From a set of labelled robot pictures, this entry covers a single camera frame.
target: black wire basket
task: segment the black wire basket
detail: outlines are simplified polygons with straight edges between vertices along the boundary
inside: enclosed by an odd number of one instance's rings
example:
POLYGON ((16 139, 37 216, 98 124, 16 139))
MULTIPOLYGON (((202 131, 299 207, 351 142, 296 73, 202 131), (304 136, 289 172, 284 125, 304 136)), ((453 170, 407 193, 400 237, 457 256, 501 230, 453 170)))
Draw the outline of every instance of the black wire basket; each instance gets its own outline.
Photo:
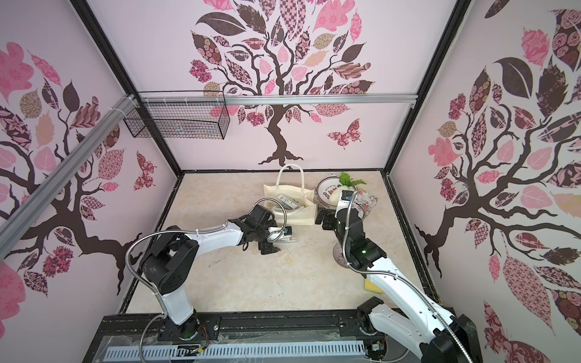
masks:
POLYGON ((144 99, 144 107, 151 118, 133 109, 124 118, 134 138, 150 138, 152 126, 163 138, 224 139, 230 116, 224 95, 208 97, 208 101, 144 99))

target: green vegetable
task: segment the green vegetable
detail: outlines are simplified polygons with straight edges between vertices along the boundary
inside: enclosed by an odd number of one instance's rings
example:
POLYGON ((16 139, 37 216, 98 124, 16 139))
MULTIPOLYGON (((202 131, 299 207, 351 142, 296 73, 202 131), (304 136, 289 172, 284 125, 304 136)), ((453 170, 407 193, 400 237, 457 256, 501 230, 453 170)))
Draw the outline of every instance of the green vegetable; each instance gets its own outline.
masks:
POLYGON ((341 184, 346 185, 346 186, 356 186, 357 184, 367 184, 366 182, 364 182, 361 179, 352 180, 351 176, 349 174, 347 174, 346 172, 341 173, 341 176, 339 177, 339 181, 341 182, 341 184))

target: white tote bag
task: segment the white tote bag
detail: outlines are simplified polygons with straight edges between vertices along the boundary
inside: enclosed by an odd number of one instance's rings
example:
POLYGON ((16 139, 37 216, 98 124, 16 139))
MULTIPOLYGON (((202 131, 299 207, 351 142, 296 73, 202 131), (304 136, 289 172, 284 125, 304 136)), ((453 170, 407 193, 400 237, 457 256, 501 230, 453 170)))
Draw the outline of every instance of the white tote bag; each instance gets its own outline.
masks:
MULTIPOLYGON (((286 211, 286 225, 314 225, 317 217, 317 205, 313 203, 314 191, 304 188, 304 171, 296 164, 287 164, 278 172, 277 184, 274 186, 264 186, 264 196, 276 199, 279 194, 287 195, 291 198, 300 199, 303 203, 298 209, 286 211), (287 166, 294 166, 300 170, 301 187, 293 185, 280 185, 281 175, 287 166)), ((279 225, 284 222, 284 215, 280 206, 268 201, 266 206, 274 213, 275 220, 279 225)))

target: beige floor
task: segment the beige floor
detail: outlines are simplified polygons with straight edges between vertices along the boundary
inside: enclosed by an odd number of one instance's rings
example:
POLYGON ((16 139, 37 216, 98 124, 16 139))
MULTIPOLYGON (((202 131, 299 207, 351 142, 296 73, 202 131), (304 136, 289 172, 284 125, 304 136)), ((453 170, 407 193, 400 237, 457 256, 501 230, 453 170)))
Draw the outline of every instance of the beige floor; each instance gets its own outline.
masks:
MULTIPOLYGON (((306 172, 313 189, 328 172, 306 172)), ((364 220, 368 238, 377 243, 409 280, 421 286, 393 206, 379 171, 351 172, 363 179, 363 189, 379 199, 364 220)), ((208 228, 245 214, 264 196, 263 185, 274 185, 275 172, 187 174, 167 216, 164 228, 208 228)), ((282 184, 300 184, 300 175, 283 175, 282 184)), ((332 249, 332 231, 320 225, 293 226, 302 236, 296 243, 278 244, 281 251, 262 256, 257 243, 247 251, 228 247, 203 255, 189 272, 185 286, 197 311, 333 310, 356 308, 371 296, 385 295, 363 289, 363 277, 339 266, 332 249)), ((158 312, 152 292, 139 284, 127 313, 158 312)))

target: butterfly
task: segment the butterfly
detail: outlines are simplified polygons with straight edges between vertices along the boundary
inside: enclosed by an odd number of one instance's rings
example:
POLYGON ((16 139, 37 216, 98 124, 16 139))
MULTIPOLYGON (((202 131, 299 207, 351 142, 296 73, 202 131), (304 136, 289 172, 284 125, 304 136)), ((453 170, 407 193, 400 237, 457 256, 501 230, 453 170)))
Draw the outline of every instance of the butterfly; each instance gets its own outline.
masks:
POLYGON ((134 190, 141 189, 143 187, 149 188, 150 186, 154 185, 153 177, 150 174, 153 174, 156 166, 153 166, 151 161, 146 161, 145 156, 141 155, 139 151, 137 151, 137 163, 139 164, 139 167, 143 173, 135 181, 135 185, 133 186, 134 190))
POLYGON ((347 132, 345 133, 332 132, 330 134, 327 134, 327 136, 329 136, 333 140, 336 140, 337 145, 343 146, 343 148, 345 148, 345 146, 349 145, 349 139, 351 139, 351 141, 359 140, 361 133, 358 130, 359 130, 359 119, 356 119, 349 125, 347 132))

